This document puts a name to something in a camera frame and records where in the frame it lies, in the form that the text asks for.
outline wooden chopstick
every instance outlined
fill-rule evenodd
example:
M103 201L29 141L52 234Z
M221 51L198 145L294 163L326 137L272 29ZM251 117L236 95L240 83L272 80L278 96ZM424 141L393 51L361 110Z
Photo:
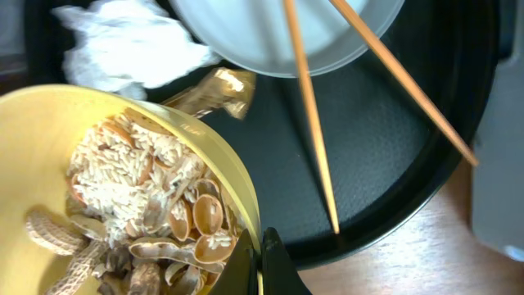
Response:
M305 104L305 112L308 117L309 131L313 138L314 150L317 156L318 168L320 170L320 178L322 179L322 186L326 198L327 209L329 210L329 217L333 226L335 234L340 232L338 226L337 207L335 205L335 196L333 194L333 187L331 183L331 176L329 174L328 156L326 155L326 147L324 146L324 139L322 136L322 128L320 127L320 119L318 118L317 103L314 99L313 84L309 77L308 61L304 52L304 44L302 44L302 37L300 35L299 22L296 18L294 0L284 0L284 7L286 10L287 26L291 35L293 43L293 50L295 52L296 69L298 70L300 90Z
M417 82L409 75L400 62L391 54L382 41L368 28L353 8L345 0L330 0L333 6L344 16L344 18L359 32L364 41L375 52L382 63L399 80L406 91L413 97L415 102L426 112L427 116L442 131L446 138L457 148L457 150L473 165L478 165L478 160L460 138L460 135L440 113L429 97L420 89Z

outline black tray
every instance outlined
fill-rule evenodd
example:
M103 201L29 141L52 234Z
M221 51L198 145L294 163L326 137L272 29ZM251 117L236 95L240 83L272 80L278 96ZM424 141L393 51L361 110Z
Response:
M32 84L65 83L62 54L72 34L47 12L90 1L26 0ZM161 5L176 15L169 5ZM382 41L470 142L490 92L498 50L495 0L406 0ZM233 66L224 62L221 66ZM161 102L196 84L200 69L149 91ZM262 229L278 230L298 268L361 250L413 215L448 179L460 155L371 53L313 78L341 234L332 233L295 79L258 76L244 121L223 111L204 121L250 172Z

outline white bowl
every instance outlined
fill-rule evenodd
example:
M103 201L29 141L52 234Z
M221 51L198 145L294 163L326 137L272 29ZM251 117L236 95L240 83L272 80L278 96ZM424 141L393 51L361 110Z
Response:
M295 0L311 75L348 64L368 47L328 0ZM296 76L283 0L170 0L189 29L225 59L274 77ZM381 37L404 0L347 0Z

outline tissue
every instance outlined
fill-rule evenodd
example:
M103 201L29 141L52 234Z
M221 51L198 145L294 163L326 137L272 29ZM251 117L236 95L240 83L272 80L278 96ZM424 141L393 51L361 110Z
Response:
M63 64L72 84L145 100L143 88L219 62L150 0L98 0L88 10L64 6L52 12L75 32L77 45L65 53Z

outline gold wrapper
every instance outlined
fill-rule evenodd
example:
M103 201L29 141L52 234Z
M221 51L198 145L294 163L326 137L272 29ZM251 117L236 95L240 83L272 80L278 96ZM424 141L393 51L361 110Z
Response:
M162 104L197 118L223 107L229 115L243 119L253 99L255 77L255 73L246 70L213 70L196 87L187 88Z

